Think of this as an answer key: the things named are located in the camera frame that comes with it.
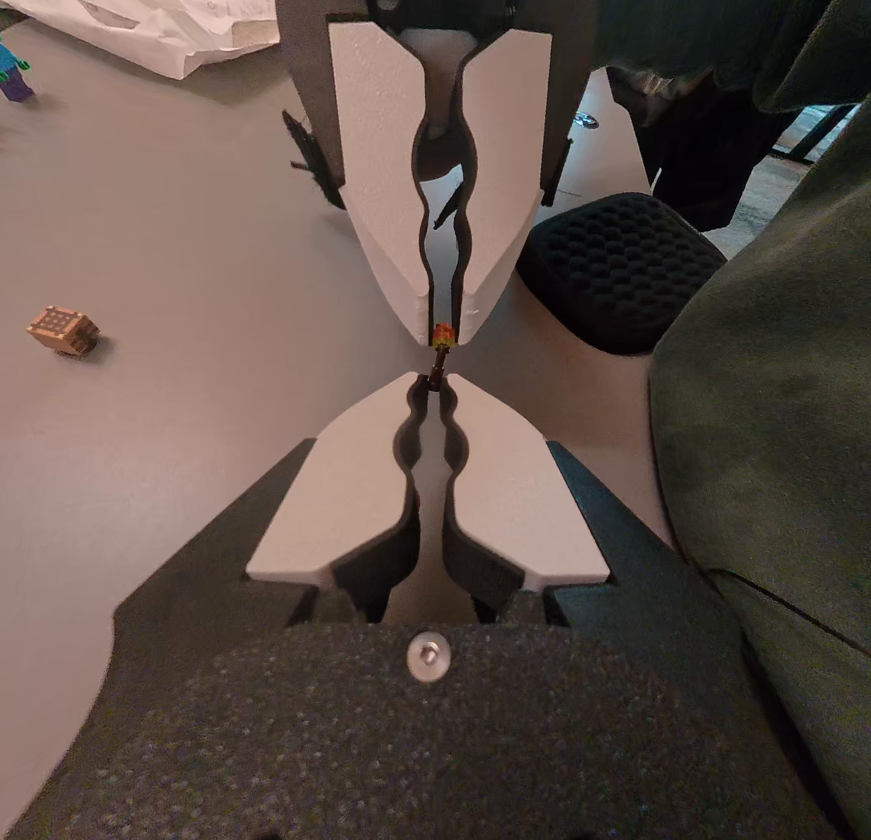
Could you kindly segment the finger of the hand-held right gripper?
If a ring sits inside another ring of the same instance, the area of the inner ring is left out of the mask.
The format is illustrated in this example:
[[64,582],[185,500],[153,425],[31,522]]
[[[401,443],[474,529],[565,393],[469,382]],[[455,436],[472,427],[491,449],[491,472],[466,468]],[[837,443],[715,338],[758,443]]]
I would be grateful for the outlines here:
[[429,208],[416,176],[425,71],[374,22],[332,22],[328,37],[344,184],[340,195],[382,294],[420,345],[432,330],[423,248]]
[[460,68],[458,115],[471,157],[455,219],[458,345],[471,342],[503,295],[543,199],[551,40],[509,29]]

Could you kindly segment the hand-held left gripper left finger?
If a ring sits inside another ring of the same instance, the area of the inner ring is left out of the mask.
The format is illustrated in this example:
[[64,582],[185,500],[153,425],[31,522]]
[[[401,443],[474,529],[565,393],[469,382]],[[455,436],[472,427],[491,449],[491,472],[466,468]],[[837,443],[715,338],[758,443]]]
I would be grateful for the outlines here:
[[333,420],[292,480],[245,573],[343,591],[380,622],[420,555],[422,376],[408,372]]

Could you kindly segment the dark cloth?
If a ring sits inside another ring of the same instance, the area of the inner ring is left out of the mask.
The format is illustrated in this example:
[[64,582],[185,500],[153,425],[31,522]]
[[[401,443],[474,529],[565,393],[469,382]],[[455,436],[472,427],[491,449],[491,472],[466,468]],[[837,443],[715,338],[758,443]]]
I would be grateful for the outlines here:
[[754,168],[800,114],[759,110],[749,89],[722,88],[711,70],[673,79],[606,71],[653,196],[701,232],[731,223]]

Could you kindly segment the zombie toy figure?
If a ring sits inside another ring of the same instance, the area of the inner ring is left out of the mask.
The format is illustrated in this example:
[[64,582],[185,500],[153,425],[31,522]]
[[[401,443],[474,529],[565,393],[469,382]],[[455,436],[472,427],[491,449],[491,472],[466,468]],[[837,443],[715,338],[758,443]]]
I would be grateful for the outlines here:
[[9,102],[23,104],[35,97],[34,90],[24,78],[29,69],[29,63],[17,57],[1,41],[1,93]]

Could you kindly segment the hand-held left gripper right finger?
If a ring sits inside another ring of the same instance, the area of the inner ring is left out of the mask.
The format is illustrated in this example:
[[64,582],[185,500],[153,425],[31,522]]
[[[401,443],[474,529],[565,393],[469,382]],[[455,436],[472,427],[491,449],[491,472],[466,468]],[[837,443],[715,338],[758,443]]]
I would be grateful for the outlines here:
[[442,559],[484,620],[519,592],[601,585],[611,570],[545,436],[452,373],[441,383],[445,459]]

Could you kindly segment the grey desk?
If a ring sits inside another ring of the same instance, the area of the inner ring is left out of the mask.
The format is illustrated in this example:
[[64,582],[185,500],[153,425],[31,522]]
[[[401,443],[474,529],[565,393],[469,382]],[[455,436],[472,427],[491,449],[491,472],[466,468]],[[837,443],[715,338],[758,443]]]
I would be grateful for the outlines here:
[[[278,49],[182,82],[32,20],[2,100],[2,833],[76,736],[113,611],[302,440],[433,355],[282,121]],[[27,324],[100,330],[87,357]]]

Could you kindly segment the white crumpled paper bag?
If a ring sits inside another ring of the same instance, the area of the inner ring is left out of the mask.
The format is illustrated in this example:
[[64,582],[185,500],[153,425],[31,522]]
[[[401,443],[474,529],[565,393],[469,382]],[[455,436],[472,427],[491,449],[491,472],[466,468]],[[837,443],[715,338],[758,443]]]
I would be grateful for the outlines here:
[[2,0],[169,79],[276,46],[275,0]]

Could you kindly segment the tan toy brick cube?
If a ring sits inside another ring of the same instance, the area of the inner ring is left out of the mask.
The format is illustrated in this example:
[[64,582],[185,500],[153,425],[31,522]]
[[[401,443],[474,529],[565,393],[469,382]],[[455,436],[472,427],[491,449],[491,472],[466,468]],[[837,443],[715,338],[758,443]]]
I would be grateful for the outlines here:
[[26,331],[44,347],[68,357],[87,357],[97,347],[100,330],[82,312],[53,304],[27,326]]

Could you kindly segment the person's right forearm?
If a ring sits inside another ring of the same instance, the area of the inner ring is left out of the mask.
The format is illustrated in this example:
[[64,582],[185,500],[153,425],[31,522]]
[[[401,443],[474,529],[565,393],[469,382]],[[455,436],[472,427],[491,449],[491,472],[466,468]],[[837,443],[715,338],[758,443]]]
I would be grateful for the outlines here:
[[870,87],[870,0],[598,0],[593,68],[712,72],[766,112],[856,104]]

